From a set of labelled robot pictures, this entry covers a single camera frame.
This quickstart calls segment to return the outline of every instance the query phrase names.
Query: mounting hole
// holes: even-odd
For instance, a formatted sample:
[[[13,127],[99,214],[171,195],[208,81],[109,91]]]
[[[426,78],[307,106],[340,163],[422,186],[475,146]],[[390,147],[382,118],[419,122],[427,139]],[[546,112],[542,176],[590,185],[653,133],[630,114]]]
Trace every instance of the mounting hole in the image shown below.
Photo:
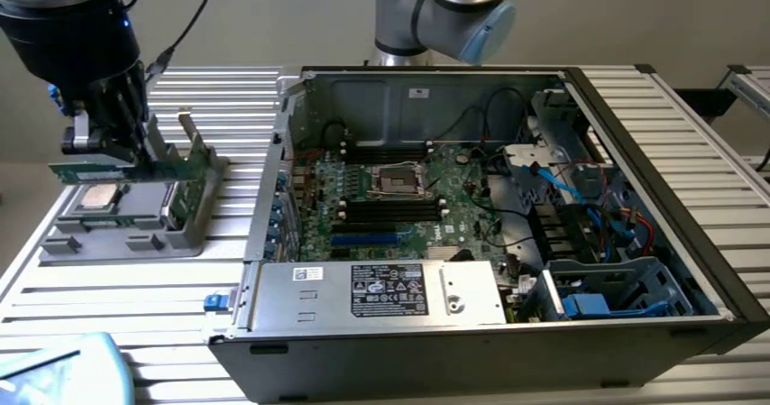
[[[450,295],[446,298],[446,307],[448,308],[448,313],[460,313],[466,308],[466,303],[460,297]]]

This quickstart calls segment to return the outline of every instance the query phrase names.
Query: blue connector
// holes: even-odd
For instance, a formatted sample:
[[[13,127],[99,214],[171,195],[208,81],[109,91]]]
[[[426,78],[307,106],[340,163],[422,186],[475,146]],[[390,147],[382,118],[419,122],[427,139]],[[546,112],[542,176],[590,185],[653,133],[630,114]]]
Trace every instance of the blue connector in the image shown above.
[[[229,294],[212,294],[203,300],[204,312],[227,312],[229,310]]]
[[[61,100],[61,91],[59,91],[56,85],[48,85],[48,97],[51,98],[51,101],[53,101],[56,107],[59,107],[59,112],[61,112],[61,115],[65,115],[67,107],[64,106],[64,101]]]
[[[667,301],[658,301],[647,308],[610,310],[602,294],[571,294],[562,299],[564,314],[570,319],[654,318],[667,313]]]

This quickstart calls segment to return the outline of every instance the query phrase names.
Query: white wall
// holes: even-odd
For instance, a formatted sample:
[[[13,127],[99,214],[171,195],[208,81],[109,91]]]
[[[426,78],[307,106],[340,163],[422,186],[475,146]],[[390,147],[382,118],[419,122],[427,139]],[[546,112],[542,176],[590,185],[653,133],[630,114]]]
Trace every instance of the white wall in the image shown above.
[[[770,64],[770,0],[511,0],[519,19],[492,63],[651,63],[675,86],[710,87],[729,63]],[[200,0],[140,0],[132,21],[149,61]],[[176,65],[360,63],[372,45],[374,0],[212,0]],[[67,119],[44,83],[0,41],[0,161],[49,161]],[[726,125],[743,152],[770,126]]]

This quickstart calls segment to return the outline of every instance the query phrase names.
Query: motherboard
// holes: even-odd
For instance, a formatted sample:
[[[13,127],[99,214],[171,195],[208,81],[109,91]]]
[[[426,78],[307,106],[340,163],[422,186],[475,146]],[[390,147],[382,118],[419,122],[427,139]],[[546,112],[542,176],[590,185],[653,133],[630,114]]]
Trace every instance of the motherboard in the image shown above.
[[[480,173],[472,147],[446,144],[399,162],[316,154],[292,172],[303,262],[506,259],[502,244],[484,241],[495,237],[495,212],[471,203],[470,196],[488,197],[470,178]]]

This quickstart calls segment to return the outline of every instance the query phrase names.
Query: metal rail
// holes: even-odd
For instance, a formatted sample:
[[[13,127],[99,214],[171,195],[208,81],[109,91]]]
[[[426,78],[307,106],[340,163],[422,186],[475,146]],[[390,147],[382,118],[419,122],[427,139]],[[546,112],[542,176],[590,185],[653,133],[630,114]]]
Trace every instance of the metal rail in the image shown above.
[[[697,116],[658,78],[633,67],[586,67],[584,71],[741,278],[770,308],[770,207],[755,180],[733,161],[734,152],[710,127],[697,124]],[[205,251],[195,259],[55,267],[40,263],[37,248],[39,239],[51,231],[49,214],[0,280],[0,361],[79,333],[108,331],[123,348],[143,403],[250,403],[201,344],[199,330],[204,296],[236,286],[240,279],[275,118],[276,77],[278,69],[262,68],[167,71],[151,94],[165,138],[184,147],[176,111],[191,106],[205,142],[232,161]],[[65,191],[52,211],[67,204],[69,196]],[[215,318],[223,324],[228,320]],[[443,398],[426,403],[758,405],[770,401],[769,381],[770,333],[765,333],[727,355],[690,359],[641,389]]]
[[[733,91],[770,121],[770,67],[730,66],[730,72],[718,87]]]

